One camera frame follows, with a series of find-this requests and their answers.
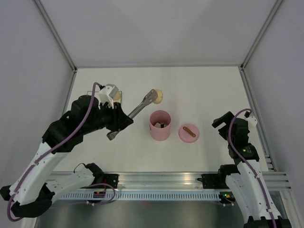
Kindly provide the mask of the beige round bun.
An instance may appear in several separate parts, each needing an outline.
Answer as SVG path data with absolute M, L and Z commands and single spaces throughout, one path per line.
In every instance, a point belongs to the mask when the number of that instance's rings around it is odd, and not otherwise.
M 153 103 L 154 104 L 160 104 L 163 100 L 163 92 L 160 89 L 156 89 L 155 91 L 157 93 L 157 97 L 155 98 Z
M 113 97 L 114 101 L 120 100 L 121 99 L 121 92 L 119 91 L 118 93 L 116 93 L 116 95 Z

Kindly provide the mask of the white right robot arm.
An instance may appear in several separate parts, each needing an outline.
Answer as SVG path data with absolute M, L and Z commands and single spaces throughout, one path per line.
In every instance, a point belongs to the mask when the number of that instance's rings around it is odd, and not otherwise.
M 227 112 L 213 121 L 219 135 L 227 141 L 228 152 L 234 164 L 221 165 L 217 183 L 229 188 L 242 212 L 246 228 L 290 228 L 291 222 L 282 218 L 263 178 L 260 158 L 249 142 L 249 108 L 237 114 Z

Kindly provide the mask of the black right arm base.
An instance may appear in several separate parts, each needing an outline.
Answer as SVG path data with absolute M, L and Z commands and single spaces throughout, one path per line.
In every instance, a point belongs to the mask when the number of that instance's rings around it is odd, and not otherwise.
M 225 182 L 217 174 L 207 173 L 201 175 L 201 182 L 204 189 L 228 189 Z

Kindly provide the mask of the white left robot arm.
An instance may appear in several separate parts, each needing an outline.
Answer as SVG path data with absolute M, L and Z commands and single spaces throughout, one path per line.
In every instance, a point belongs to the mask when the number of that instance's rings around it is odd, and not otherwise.
M 48 181 L 54 168 L 73 148 L 82 143 L 86 134 L 103 128 L 114 132 L 131 125 L 133 120 L 122 110 L 121 101 L 113 107 L 94 96 L 82 95 L 71 109 L 50 124 L 31 163 L 12 185 L 3 186 L 0 195 L 7 201 L 7 216 L 12 222 L 36 218 L 45 213 L 62 196 L 79 188 L 115 189 L 102 169 L 95 163 L 62 179 Z

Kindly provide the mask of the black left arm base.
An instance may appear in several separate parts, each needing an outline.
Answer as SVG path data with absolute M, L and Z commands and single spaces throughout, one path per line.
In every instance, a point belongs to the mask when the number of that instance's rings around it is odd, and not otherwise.
M 105 173 L 102 180 L 95 181 L 89 187 L 82 187 L 82 189 L 97 189 L 97 188 L 107 189 L 107 188 L 109 188 L 108 186 L 105 186 L 105 185 L 93 186 L 94 184 L 100 184 L 100 183 L 108 184 L 111 187 L 113 187 L 114 189 L 116 189 L 117 185 L 118 185 L 118 182 L 119 182 L 119 174 L 117 174 L 117 173 Z

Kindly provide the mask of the white sushi roll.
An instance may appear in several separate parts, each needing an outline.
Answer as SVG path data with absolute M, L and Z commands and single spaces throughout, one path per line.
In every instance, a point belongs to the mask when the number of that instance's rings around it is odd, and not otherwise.
M 161 124 L 161 123 L 156 123 L 154 126 L 155 126 L 156 128 L 161 128 L 161 127 L 162 127 L 162 124 Z

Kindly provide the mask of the pink round lid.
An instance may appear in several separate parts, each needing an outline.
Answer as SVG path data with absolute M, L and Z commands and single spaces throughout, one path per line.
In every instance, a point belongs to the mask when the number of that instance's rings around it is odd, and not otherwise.
M 194 124 L 186 123 L 179 128 L 179 138 L 185 143 L 194 143 L 198 140 L 200 132 Z

